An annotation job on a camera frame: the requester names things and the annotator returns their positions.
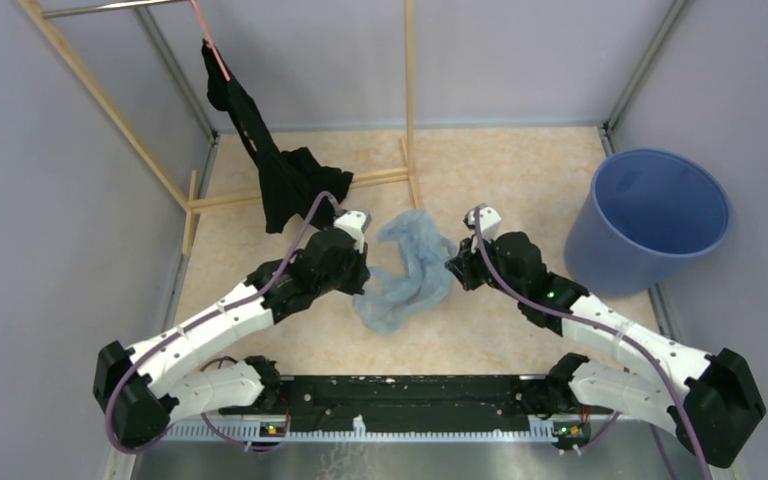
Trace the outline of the light blue plastic trash bag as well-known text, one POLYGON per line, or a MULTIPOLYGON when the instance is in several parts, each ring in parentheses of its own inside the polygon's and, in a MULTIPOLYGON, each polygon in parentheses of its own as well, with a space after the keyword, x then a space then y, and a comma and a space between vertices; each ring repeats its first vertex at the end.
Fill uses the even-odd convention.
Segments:
POLYGON ((386 335, 400 329, 409 317, 434 309, 448 295, 454 276, 446 262, 457 247, 423 209, 398 214, 381 228, 377 240, 397 244, 403 273, 371 267, 370 282, 363 294, 353 298, 353 308, 366 328, 386 335))

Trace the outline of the blue plastic trash bin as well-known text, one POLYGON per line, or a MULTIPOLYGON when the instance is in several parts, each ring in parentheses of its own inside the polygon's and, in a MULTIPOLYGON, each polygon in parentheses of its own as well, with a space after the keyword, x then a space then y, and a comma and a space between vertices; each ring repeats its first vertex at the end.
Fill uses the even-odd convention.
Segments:
POLYGON ((668 150, 617 152, 595 170, 567 235, 571 277, 604 297, 627 297, 716 250, 730 200, 698 163, 668 150))

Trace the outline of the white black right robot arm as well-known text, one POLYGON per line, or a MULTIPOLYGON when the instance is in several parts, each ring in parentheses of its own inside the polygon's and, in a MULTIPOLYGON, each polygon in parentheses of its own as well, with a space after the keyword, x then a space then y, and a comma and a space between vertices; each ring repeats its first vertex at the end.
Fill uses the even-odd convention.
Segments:
POLYGON ((446 268, 466 290, 487 285, 514 291, 518 309, 532 324, 621 364, 616 370, 583 355, 565 355, 546 385, 549 404, 560 412, 584 404, 630 414, 721 469, 732 466, 766 415, 742 355, 689 347, 621 315, 582 285, 549 271, 523 232, 467 238, 446 268))

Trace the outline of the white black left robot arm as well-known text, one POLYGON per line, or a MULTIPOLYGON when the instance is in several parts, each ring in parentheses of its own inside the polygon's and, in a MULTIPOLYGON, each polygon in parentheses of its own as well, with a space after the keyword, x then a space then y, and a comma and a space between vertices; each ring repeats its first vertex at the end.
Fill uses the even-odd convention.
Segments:
POLYGON ((332 291, 362 293, 370 274, 361 215, 349 213, 314 233, 289 262, 261 264, 212 306, 147 340, 113 341, 96 361, 93 395, 105 415, 109 442, 137 453, 174 423, 227 406, 268 413, 281 393, 272 362, 257 357, 229 368, 199 371, 238 340, 277 325, 332 291))

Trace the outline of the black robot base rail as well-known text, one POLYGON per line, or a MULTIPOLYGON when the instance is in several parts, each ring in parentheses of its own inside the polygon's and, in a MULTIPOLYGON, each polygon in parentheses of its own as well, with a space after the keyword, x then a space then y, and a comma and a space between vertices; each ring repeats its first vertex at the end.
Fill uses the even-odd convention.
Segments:
POLYGON ((252 406, 172 426, 169 441, 231 438, 249 451, 290 443, 548 443, 576 450, 603 407, 537 375, 283 376, 252 406))

